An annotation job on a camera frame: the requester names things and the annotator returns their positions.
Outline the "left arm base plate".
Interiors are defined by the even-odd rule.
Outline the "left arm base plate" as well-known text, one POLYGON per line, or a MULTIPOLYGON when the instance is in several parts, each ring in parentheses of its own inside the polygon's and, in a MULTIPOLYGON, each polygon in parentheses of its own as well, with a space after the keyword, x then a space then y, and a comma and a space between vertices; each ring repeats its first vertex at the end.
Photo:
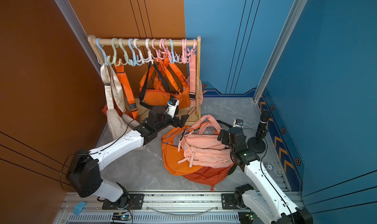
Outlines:
POLYGON ((118 201, 111 202, 107 199, 103 202, 103 210, 141 210, 144 202, 144 194, 123 195, 118 201))

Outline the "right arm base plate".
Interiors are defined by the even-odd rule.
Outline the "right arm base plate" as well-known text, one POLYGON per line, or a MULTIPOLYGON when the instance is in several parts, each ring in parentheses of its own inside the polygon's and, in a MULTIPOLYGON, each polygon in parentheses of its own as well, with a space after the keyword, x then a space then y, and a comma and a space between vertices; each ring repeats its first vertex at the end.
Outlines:
POLYGON ((221 194, 221 204, 224 210, 238 209, 238 210, 247 210, 248 207, 241 204, 236 200, 233 193, 223 193, 221 194))

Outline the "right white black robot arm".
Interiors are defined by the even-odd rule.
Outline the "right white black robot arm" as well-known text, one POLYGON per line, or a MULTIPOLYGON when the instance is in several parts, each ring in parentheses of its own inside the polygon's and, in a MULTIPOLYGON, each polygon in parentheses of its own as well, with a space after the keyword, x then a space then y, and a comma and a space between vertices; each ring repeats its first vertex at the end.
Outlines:
POLYGON ((306 208, 299 208, 273 180, 260 158, 246 144, 241 127, 222 129, 218 141, 230 147, 231 158, 251 179, 235 189, 234 196, 239 207, 250 209, 264 224, 312 224, 312 215, 306 208))

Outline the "orange bag with black strap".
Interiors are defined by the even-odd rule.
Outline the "orange bag with black strap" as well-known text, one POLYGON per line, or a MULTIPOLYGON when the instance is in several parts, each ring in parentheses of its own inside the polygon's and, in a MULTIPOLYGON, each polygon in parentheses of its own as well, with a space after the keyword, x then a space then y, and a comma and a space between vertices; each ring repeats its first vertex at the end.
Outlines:
POLYGON ((163 60, 156 60, 154 63, 156 68, 149 65, 148 71, 140 81, 139 96, 143 96, 144 102, 151 106, 166 105, 170 98, 174 97, 180 101, 179 109, 190 107, 190 86, 178 66, 172 64, 168 57, 163 60), (154 72, 156 73, 154 88, 148 89, 147 83, 154 72))

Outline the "dark orange sling bag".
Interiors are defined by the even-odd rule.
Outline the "dark orange sling bag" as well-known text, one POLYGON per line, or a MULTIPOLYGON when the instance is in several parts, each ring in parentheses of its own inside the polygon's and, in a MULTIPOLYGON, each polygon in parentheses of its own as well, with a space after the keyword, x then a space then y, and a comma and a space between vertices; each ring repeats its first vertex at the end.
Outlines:
POLYGON ((203 167, 192 174, 183 175, 183 177, 192 182, 208 185, 211 187, 211 192, 213 192, 215 186, 228 176, 228 171, 230 170, 232 165, 227 168, 217 169, 211 167, 203 167))

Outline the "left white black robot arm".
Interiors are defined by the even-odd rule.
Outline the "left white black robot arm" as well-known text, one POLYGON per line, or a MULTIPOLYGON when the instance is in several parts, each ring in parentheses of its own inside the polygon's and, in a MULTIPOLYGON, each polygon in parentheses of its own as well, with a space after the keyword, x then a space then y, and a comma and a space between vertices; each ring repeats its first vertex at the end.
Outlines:
POLYGON ((80 149, 72 155, 66 179, 81 198, 96 196, 126 207, 130 201, 127 189, 120 183, 110 182, 101 177, 101 171, 126 153, 147 145, 158 133, 168 126, 183 128, 188 115, 177 116, 177 107, 154 106, 149 115, 133 130, 104 146, 92 150, 80 149))

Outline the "bright orange sling bag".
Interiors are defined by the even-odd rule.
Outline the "bright orange sling bag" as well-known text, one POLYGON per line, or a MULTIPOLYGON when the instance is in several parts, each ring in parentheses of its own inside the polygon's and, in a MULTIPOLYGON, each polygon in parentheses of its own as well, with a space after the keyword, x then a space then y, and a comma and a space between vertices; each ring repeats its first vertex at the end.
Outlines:
POLYGON ((164 167, 174 176, 189 175, 203 168, 203 166, 195 165, 189 167, 189 161, 184 161, 180 164, 178 163, 185 158, 184 151, 182 149, 178 151, 178 144, 175 143, 174 140, 179 139, 183 130, 187 128, 188 126, 184 126, 183 128, 172 128, 162 136, 161 143, 164 167))

